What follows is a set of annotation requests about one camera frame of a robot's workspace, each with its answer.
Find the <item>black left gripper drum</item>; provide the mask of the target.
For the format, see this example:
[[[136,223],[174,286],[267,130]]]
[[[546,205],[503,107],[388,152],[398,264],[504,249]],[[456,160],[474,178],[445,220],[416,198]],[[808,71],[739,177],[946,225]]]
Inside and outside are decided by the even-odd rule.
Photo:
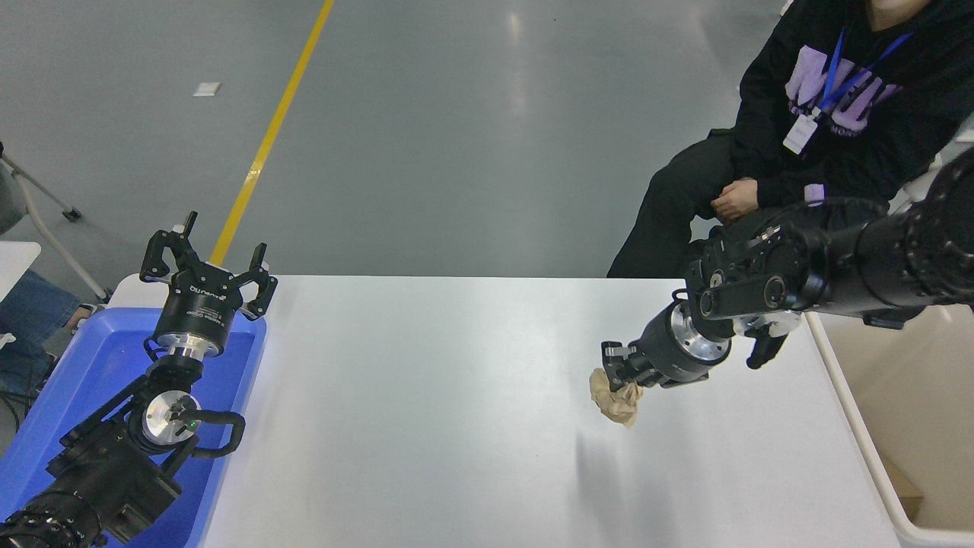
[[[206,266],[201,273],[181,270],[170,280],[168,296],[155,329],[155,342],[192,334],[213,346],[227,343],[234,313],[241,306],[240,289],[230,272]]]

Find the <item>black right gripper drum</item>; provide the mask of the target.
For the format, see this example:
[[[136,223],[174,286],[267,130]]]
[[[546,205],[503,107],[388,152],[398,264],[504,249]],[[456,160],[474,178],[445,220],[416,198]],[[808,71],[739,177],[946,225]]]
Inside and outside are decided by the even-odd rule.
[[[706,381],[721,363],[721,337],[696,329],[687,304],[671,304],[647,323],[631,346],[632,380],[668,389]]]

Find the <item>person's hand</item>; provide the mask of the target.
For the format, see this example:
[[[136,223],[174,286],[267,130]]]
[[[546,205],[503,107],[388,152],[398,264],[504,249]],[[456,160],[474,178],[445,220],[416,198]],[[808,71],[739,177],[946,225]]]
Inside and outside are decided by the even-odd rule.
[[[711,201],[711,208],[724,225],[741,221],[759,209],[758,181],[740,178],[728,184],[718,197]]]

